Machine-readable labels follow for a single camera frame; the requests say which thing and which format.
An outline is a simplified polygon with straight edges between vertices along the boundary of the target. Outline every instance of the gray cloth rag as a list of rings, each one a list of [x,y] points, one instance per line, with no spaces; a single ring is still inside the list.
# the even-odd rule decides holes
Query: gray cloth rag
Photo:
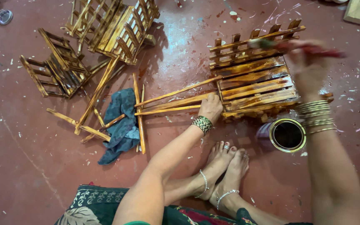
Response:
[[[140,132],[136,127],[137,117],[134,115],[136,97],[133,89],[120,90],[114,93],[111,99],[112,102],[105,112],[104,123],[107,124],[122,114],[126,116],[107,129],[110,141],[104,141],[107,150],[98,161],[99,165],[107,165],[115,161],[122,152],[140,143]]]

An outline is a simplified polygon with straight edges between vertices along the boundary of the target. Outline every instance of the red floor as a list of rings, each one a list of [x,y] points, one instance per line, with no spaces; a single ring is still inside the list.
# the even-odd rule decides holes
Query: red floor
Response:
[[[146,98],[160,96],[210,76],[209,47],[215,38],[231,42],[231,35],[247,39],[252,29],[266,33],[275,23],[285,29],[295,18],[307,27],[301,39],[318,39],[330,47],[345,50],[349,58],[335,61],[324,85],[334,93],[331,104],[346,147],[360,177],[360,26],[343,21],[345,5],[324,1],[298,0],[156,0],[161,17],[151,28],[157,45],[139,54],[138,64],[115,78],[105,95],[132,87],[131,73],[146,85]],[[129,187],[140,176],[151,157],[190,123],[194,112],[145,116],[147,153],[134,149],[111,165],[99,166],[105,148],[94,138],[80,143],[85,133],[76,136],[73,127],[48,114],[46,108],[78,119],[86,100],[84,95],[71,100],[42,98],[23,68],[21,54],[45,60],[50,54],[38,27],[63,35],[72,4],[68,1],[2,0],[1,9],[10,9],[13,20],[0,26],[0,224],[53,224],[71,204],[77,186],[94,182],[105,187]],[[230,17],[230,11],[238,13]],[[96,64],[99,54],[86,49],[85,64]],[[91,93],[102,72],[87,90]],[[207,85],[202,90],[213,89]],[[193,95],[200,89],[180,95]],[[95,119],[88,122],[97,128]],[[197,173],[207,160],[213,143],[231,141],[251,154],[250,171],[242,183],[242,197],[256,207],[290,221],[312,221],[307,157],[301,152],[264,153],[254,139],[256,127],[247,120],[219,124],[196,145],[177,168],[173,178]],[[182,206],[209,209],[208,203],[194,199],[180,201]]]

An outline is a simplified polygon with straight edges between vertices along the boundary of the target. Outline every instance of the varnish tin can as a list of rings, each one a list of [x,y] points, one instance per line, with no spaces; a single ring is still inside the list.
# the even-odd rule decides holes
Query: varnish tin can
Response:
[[[262,125],[256,132],[258,142],[268,150],[294,153],[306,144],[304,127],[297,120],[282,118]]]

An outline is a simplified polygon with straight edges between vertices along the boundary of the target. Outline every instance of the woman's hand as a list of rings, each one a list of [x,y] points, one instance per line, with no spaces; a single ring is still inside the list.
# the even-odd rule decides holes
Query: woman's hand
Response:
[[[208,98],[202,100],[198,115],[208,118],[212,124],[215,124],[222,111],[223,106],[219,96],[214,93],[210,93]]]
[[[289,56],[295,64],[295,73],[293,75],[295,86],[304,102],[320,100],[319,90],[323,85],[323,80],[327,75],[327,59],[320,56],[307,56],[300,46],[313,45],[322,46],[317,41],[292,40],[290,43],[295,45]]]

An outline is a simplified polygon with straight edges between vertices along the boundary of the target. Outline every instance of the bare foot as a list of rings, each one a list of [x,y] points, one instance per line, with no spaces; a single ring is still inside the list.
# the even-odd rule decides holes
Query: bare foot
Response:
[[[232,190],[238,190],[240,188],[241,178],[245,175],[249,168],[248,163],[249,156],[247,151],[245,151],[245,149],[238,150],[230,162],[223,180],[216,185],[211,197],[209,198],[209,202],[212,205],[216,207],[219,198],[225,193]],[[239,197],[238,193],[226,195],[221,199],[219,209],[223,207],[223,205],[226,206],[227,201],[231,201],[231,199],[237,197]]]
[[[206,167],[202,170],[208,183],[208,189],[205,193],[202,194],[202,192],[205,190],[205,180],[203,176],[198,173],[195,175],[194,181],[199,184],[199,188],[196,190],[194,196],[199,196],[202,194],[199,197],[200,199],[209,199],[217,179],[226,171],[236,152],[237,148],[234,146],[230,148],[229,142],[225,143],[224,141],[221,141],[216,143],[216,146],[212,148],[212,151],[209,154]]]

